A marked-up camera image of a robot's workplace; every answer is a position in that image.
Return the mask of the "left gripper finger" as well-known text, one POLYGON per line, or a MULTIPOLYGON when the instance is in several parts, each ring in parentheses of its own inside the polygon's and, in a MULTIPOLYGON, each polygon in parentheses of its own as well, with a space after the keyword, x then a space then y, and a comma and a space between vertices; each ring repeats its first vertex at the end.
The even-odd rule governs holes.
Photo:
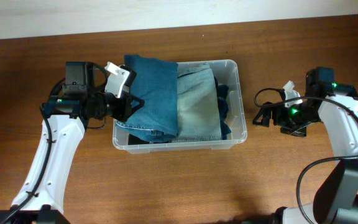
POLYGON ((134 96, 134 95, 125 95, 125 117, 131 117, 137 110, 141 109, 144 106, 144 100, 134 96))
POLYGON ((131 69, 131 68, 125 66, 125 65, 121 65, 121 68, 124 69, 125 71, 129 72, 129 75, 128 75, 125 83, 124 83, 123 88, 122 88, 122 90, 124 92, 129 93, 130 88, 131 88, 131 86, 132 86, 132 84, 133 84, 133 82, 134 82, 134 80, 135 80, 135 78, 137 76, 137 73, 133 69, 131 69))

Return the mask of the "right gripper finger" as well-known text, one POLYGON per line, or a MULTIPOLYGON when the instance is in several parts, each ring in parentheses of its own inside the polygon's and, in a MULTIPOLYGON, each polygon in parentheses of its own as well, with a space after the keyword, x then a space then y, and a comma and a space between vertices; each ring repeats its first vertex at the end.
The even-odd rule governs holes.
POLYGON ((260 109, 257 115, 252 120, 252 124, 256 126, 269 127, 271 117, 272 117, 271 109, 260 109))
POLYGON ((286 128, 286 127, 281 127, 280 128, 280 132, 283 134, 287 134, 287 135, 291 135, 291 136, 295 136, 295 137, 306 137, 307 134, 307 127, 303 127, 303 128, 286 128))

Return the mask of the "dark blue jeans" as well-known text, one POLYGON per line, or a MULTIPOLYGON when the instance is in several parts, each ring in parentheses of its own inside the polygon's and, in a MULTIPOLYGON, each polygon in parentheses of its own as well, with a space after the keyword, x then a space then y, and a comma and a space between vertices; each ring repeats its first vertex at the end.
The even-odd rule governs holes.
POLYGON ((147 142, 176 138, 178 64, 140 55, 125 55, 124 64, 137 73, 130 94, 144 100, 144 106, 117 127, 147 142))

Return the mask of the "teal taped cloth bundle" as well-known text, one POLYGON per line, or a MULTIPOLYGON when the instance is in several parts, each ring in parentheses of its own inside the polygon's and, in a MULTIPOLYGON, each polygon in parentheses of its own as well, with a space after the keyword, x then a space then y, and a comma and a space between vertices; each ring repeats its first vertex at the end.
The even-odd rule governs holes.
POLYGON ((229 112, 229 106, 226 101, 229 87, 227 85, 219 84, 216 77, 214 77, 214 82, 215 82, 217 101, 218 101, 222 140, 226 140, 227 135, 231 134, 230 127, 225 123, 225 119, 227 118, 227 114, 229 112))

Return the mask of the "clear plastic storage container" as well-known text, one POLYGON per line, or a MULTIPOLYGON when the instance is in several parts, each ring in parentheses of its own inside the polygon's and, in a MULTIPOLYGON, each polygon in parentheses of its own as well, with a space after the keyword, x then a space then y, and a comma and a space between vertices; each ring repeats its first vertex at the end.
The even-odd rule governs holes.
POLYGON ((241 144, 247 139, 247 126, 244 117, 242 103, 241 83, 237 63, 233 60, 209 60, 214 76, 218 82, 229 87, 226 97, 228 114, 225 123, 231 129, 226 140, 198 141, 198 142, 174 142, 161 144, 129 144, 130 134, 117 126, 113 121, 112 143, 116 149, 127 151, 131 154, 143 154, 157 151, 180 151, 196 149, 230 149, 236 144, 241 144))

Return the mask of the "light blue jeans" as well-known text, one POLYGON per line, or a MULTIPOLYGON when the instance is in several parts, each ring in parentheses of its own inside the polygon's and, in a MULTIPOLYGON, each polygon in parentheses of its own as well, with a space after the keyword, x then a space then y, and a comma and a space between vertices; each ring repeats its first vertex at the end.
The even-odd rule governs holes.
POLYGON ((178 135, 173 142, 222 139, 216 84, 211 67, 200 64, 178 74, 178 135))

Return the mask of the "black cloth bundle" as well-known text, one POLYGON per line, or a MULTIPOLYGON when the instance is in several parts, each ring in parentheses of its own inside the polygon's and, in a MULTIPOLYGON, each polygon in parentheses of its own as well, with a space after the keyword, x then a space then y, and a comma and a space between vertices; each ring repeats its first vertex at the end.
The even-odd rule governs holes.
POLYGON ((128 137, 128 143, 127 144, 128 145, 143 145, 143 144, 150 144, 150 142, 141 140, 140 138, 130 134, 129 137, 128 137))

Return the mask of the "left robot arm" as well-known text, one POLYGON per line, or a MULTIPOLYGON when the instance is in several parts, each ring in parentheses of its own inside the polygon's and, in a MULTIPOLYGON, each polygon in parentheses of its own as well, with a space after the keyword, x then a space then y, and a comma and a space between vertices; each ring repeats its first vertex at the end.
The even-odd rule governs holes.
POLYGON ((129 93, 135 71, 108 62, 67 62, 45 103, 42 135, 27 178, 0 223, 68 223, 63 200, 71 163, 91 119, 125 122, 144 101, 129 93))

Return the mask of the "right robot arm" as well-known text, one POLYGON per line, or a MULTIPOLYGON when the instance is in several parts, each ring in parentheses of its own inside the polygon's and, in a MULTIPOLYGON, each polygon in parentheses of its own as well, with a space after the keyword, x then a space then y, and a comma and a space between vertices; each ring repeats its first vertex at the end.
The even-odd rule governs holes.
POLYGON ((258 105, 253 124, 274 124, 283 134, 305 137, 309 125, 323 123, 333 156, 307 165, 296 183, 297 206, 281 207, 256 223, 358 223, 358 93, 352 85, 335 82, 331 68, 316 67, 306 74, 305 95, 293 82, 276 90, 278 103, 258 105), (336 163, 309 204, 302 204, 301 181, 312 167, 336 163))

